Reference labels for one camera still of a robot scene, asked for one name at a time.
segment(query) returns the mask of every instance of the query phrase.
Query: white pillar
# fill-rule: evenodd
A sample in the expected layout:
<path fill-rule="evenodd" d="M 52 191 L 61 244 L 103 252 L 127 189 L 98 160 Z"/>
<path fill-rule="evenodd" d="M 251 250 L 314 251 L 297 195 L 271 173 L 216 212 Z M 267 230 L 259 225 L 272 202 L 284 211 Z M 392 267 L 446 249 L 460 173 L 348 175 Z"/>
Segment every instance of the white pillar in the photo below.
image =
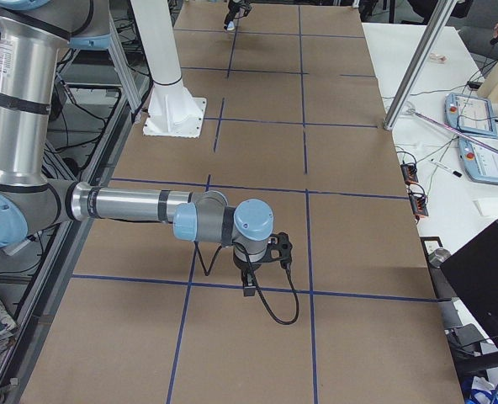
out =
<path fill-rule="evenodd" d="M 167 0 L 131 0 L 154 88 L 144 133 L 198 137 L 205 98 L 194 98 L 183 86 Z"/>

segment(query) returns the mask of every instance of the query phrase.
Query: metal pole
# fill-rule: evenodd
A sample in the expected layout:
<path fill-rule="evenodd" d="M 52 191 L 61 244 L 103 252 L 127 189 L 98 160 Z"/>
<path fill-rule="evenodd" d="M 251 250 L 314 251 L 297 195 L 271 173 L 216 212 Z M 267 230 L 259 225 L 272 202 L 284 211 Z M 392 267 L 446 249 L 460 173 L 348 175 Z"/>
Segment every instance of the metal pole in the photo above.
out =
<path fill-rule="evenodd" d="M 414 112 L 413 114 L 416 117 L 421 118 L 422 120 L 425 120 L 426 122 L 430 122 L 431 124 L 439 126 L 440 128 L 447 129 L 450 132 L 453 132 L 456 136 L 462 137 L 463 139 L 466 139 L 467 141 L 470 141 L 470 142 L 474 143 L 475 145 L 481 146 L 484 149 L 489 150 L 489 151 L 491 151 L 491 152 L 493 152 L 493 153 L 495 153 L 495 154 L 498 155 L 498 150 L 495 149 L 494 147 L 488 146 L 487 144 L 483 143 L 482 141 L 478 141 L 474 137 L 468 136 L 465 133 L 462 133 L 460 130 L 456 130 L 456 129 L 452 128 L 451 126 L 448 126 L 448 125 L 445 125 L 445 124 L 441 124 L 437 120 L 433 120 L 432 118 L 429 118 L 428 116 L 425 116 L 425 115 L 420 114 L 418 112 Z"/>
<path fill-rule="evenodd" d="M 408 100 L 411 89 L 416 84 L 421 69 L 425 64 L 432 47 L 436 43 L 437 37 L 440 35 L 440 32 L 451 16 L 451 12 L 453 11 L 456 2 L 457 0 L 439 0 L 437 2 L 434 13 L 432 13 L 432 17 L 425 28 L 425 33 L 417 46 L 416 53 L 411 59 L 410 65 L 402 79 L 402 83 L 399 85 L 397 94 L 389 108 L 389 112 L 385 117 L 384 128 L 386 130 L 392 130 L 395 126 L 395 123 L 400 116 L 400 111 Z"/>
<path fill-rule="evenodd" d="M 120 82 L 122 83 L 122 88 L 125 91 L 126 98 L 130 103 L 131 112 L 137 112 L 140 106 L 140 96 L 139 90 L 135 85 L 135 80 L 128 68 L 128 60 L 125 57 L 124 48 L 120 43 L 120 38 L 118 37 L 118 32 L 116 31 L 116 25 L 113 21 L 113 16 L 109 13 L 109 27 L 111 31 L 111 43 L 109 45 L 109 54 L 113 59 L 114 68 L 118 73 Z"/>

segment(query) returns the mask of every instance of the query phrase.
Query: black chair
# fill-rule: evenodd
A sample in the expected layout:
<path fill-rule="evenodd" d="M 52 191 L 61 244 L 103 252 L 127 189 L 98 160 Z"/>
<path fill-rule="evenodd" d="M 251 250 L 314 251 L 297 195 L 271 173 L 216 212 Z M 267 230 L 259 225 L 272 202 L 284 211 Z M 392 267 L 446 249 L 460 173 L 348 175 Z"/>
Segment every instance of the black chair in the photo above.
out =
<path fill-rule="evenodd" d="M 408 3 L 416 14 L 423 17 L 422 23 L 427 24 L 428 20 L 431 19 L 434 8 L 436 8 L 437 0 L 408 0 Z M 463 19 L 468 15 L 469 9 L 473 3 L 474 0 L 466 0 L 464 3 L 458 3 L 451 13 L 451 17 Z"/>

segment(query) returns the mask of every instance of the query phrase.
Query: black tape band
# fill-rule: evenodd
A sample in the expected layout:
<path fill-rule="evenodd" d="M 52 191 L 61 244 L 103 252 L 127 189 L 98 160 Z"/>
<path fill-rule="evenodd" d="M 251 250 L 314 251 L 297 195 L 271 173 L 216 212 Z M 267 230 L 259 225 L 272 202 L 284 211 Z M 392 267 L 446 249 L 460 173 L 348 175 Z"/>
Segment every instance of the black tape band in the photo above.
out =
<path fill-rule="evenodd" d="M 76 181 L 72 185 L 70 185 L 70 188 L 67 189 L 66 197 L 64 198 L 64 206 L 66 207 L 67 217 L 69 217 L 73 221 L 77 220 L 77 218 L 73 215 L 73 209 L 72 209 L 73 191 L 75 191 L 75 188 L 78 183 L 79 182 Z"/>
<path fill-rule="evenodd" d="M 87 211 L 88 215 L 93 219 L 103 219 L 103 217 L 98 215 L 98 195 L 102 188 L 103 187 L 92 187 L 88 193 Z"/>
<path fill-rule="evenodd" d="M 232 245 L 232 228 L 234 227 L 234 211 L 236 208 L 226 206 L 223 211 L 223 224 L 221 226 L 221 246 Z"/>
<path fill-rule="evenodd" d="M 34 185 L 32 187 L 24 187 L 23 185 L 6 185 L 0 183 L 0 192 L 9 192 L 14 194 L 36 194 L 38 192 L 43 192 L 48 189 L 48 185 L 45 183 L 43 185 Z"/>
<path fill-rule="evenodd" d="M 72 36 L 79 35 L 86 28 L 88 28 L 88 25 L 90 25 L 90 23 L 92 22 L 93 15 L 94 15 L 94 1 L 90 0 L 90 5 L 88 6 L 87 19 L 85 20 L 85 22 L 79 28 L 77 28 L 75 31 L 72 32 Z"/>
<path fill-rule="evenodd" d="M 0 93 L 0 107 L 14 111 L 30 112 L 31 114 L 48 115 L 50 113 L 49 104 L 34 103 L 11 95 Z"/>
<path fill-rule="evenodd" d="M 46 23 L 45 21 L 41 21 L 39 19 L 35 19 L 34 17 L 30 17 L 29 15 L 19 13 L 17 11 L 12 11 L 0 7 L 0 16 L 6 17 L 7 19 L 12 19 L 13 21 L 17 21 L 21 24 L 41 29 L 42 31 L 49 32 L 50 34 L 60 36 L 64 40 L 70 40 L 70 38 L 72 37 L 72 34 L 65 29 L 58 28 L 55 25 Z"/>
<path fill-rule="evenodd" d="M 180 78 L 176 82 L 170 82 L 168 84 L 163 84 L 162 82 L 157 82 L 156 80 L 154 80 L 154 83 L 157 84 L 158 86 L 168 87 L 168 86 L 173 86 L 177 82 L 181 82 L 181 81 L 182 81 L 182 76 L 180 76 Z"/>
<path fill-rule="evenodd" d="M 159 221 L 168 221 L 167 218 L 167 200 L 171 191 L 161 191 L 159 193 L 159 201 L 157 202 L 157 219 Z"/>

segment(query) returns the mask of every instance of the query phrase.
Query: electronic component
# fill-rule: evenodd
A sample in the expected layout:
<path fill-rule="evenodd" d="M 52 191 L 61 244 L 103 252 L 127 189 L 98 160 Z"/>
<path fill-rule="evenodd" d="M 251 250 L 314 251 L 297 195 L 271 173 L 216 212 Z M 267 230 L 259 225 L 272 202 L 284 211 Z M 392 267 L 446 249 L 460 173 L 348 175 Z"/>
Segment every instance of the electronic component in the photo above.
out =
<path fill-rule="evenodd" d="M 397 151 L 397 155 L 402 155 L 402 162 L 400 164 L 400 171 L 402 172 L 402 178 L 406 185 L 417 184 L 419 182 L 417 178 L 417 159 L 416 157 L 405 150 Z M 410 156 L 413 162 L 406 162 L 406 156 Z"/>
<path fill-rule="evenodd" d="M 462 132 L 497 136 L 492 103 L 487 98 L 450 93 L 445 99 L 445 119 Z"/>
<path fill-rule="evenodd" d="M 415 191 L 411 186 L 417 187 L 419 191 Z M 428 203 L 428 197 L 426 196 L 425 189 L 418 183 L 413 183 L 408 187 L 408 198 L 410 200 L 411 211 L 416 217 L 417 221 L 424 217 L 428 217 L 428 209 L 426 205 Z"/>
<path fill-rule="evenodd" d="M 414 164 L 408 162 L 402 163 L 400 164 L 400 170 L 406 185 L 419 182 L 419 179 L 417 178 L 417 167 Z"/>
<path fill-rule="evenodd" d="M 472 136 L 487 146 L 498 150 L 498 136 Z M 498 185 L 498 155 L 465 139 L 458 141 L 458 148 L 466 173 L 477 183 Z"/>

